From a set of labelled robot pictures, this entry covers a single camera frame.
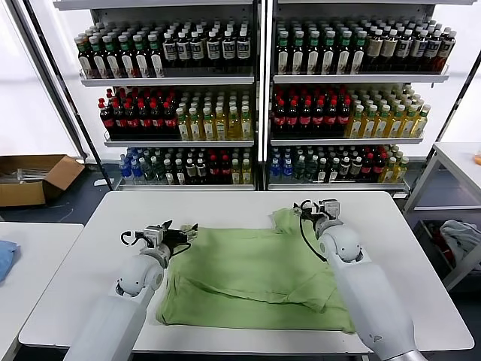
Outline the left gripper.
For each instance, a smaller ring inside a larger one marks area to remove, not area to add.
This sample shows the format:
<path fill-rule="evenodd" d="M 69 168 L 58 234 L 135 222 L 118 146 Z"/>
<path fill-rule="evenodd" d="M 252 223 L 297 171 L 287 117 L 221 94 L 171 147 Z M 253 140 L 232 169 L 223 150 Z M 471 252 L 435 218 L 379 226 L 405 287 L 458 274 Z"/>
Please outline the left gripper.
<path fill-rule="evenodd" d="M 165 221 L 161 226 L 163 235 L 163 244 L 165 244 L 171 253 L 180 245 L 193 241 L 198 236 L 198 224 L 182 225 L 180 230 L 169 229 L 173 220 Z"/>

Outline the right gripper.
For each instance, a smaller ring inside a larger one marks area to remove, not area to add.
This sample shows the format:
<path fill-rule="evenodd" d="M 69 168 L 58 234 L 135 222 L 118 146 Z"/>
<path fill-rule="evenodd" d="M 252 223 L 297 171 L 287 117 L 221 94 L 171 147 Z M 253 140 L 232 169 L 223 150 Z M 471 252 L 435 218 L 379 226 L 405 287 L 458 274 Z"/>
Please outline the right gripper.
<path fill-rule="evenodd" d="M 302 220 L 309 220 L 313 228 L 316 228 L 318 223 L 321 224 L 327 220 L 327 213 L 317 205 L 310 206 L 310 202 L 295 203 L 293 208 L 298 209 L 295 210 L 295 214 Z"/>

